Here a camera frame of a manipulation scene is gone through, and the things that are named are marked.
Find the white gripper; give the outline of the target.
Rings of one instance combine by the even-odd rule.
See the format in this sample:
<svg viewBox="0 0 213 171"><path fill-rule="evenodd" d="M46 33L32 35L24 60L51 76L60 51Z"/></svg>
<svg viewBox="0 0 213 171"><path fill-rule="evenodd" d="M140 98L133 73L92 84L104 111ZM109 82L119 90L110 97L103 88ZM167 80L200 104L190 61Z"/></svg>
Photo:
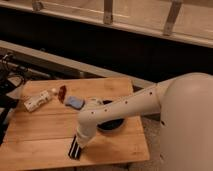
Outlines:
<svg viewBox="0 0 213 171"><path fill-rule="evenodd" d="M76 132L78 145L84 148L95 135L95 127L78 127Z"/></svg>

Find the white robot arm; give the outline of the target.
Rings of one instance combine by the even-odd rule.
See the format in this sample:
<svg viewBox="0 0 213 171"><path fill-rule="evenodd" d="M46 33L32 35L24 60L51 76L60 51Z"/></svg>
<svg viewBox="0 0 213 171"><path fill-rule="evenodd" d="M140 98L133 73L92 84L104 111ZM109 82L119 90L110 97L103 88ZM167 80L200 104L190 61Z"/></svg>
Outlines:
<svg viewBox="0 0 213 171"><path fill-rule="evenodd" d="M78 114L77 142L85 147L98 124L138 114L161 115L159 171L213 171L213 75L188 73Z"/></svg>

